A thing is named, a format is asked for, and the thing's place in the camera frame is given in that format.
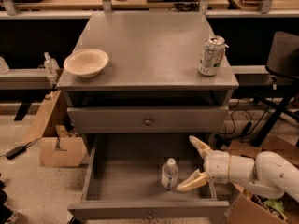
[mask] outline soda can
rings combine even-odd
[[[205,76],[215,76],[225,53],[225,40],[221,36],[209,38],[203,47],[199,72]]]

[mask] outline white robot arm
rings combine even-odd
[[[299,170],[278,154],[265,151],[254,160],[214,151],[194,136],[189,139],[204,159],[205,171],[196,170],[177,186],[178,190],[199,188],[211,179],[215,183],[237,183],[269,199],[278,199],[287,192],[299,202]]]

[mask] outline box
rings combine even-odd
[[[52,93],[40,105],[22,142],[40,139],[39,162],[41,166],[75,167],[84,163],[88,157],[87,149],[81,137],[58,139],[56,125],[69,122],[67,105],[60,91]]]
[[[294,165],[297,163],[296,157],[293,155],[298,152],[299,147],[295,147],[288,142],[269,134],[261,147],[252,147],[250,144],[240,143],[237,141],[232,142],[227,151],[232,155],[246,156],[256,158],[256,156],[264,151],[273,151],[292,162]],[[299,203],[290,197],[287,193],[283,196],[282,201],[285,203],[286,209],[284,215],[286,222],[275,217],[270,212],[263,209],[257,203],[243,194],[244,189],[235,185],[235,193],[232,195],[231,206],[224,213],[227,223],[230,224],[296,224],[299,223]]]

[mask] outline chair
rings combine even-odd
[[[292,83],[279,105],[255,95],[256,100],[275,108],[274,113],[251,142],[251,145],[255,147],[262,144],[281,113],[285,113],[299,122],[299,112],[291,112],[286,108],[292,97],[299,92],[299,36],[285,32],[275,32],[265,68],[270,75],[287,78]]]

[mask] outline plastic bottle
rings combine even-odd
[[[161,183],[166,190],[171,190],[178,181],[178,166],[172,158],[162,166]]]
[[[6,63],[6,60],[4,60],[4,58],[0,56],[0,73],[6,73],[8,71],[9,71],[9,66]]]
[[[54,58],[51,58],[47,52],[44,53],[45,55],[45,68],[47,71],[47,78],[51,85],[55,85],[57,82],[57,69],[59,69],[59,65],[57,64],[57,61]]]

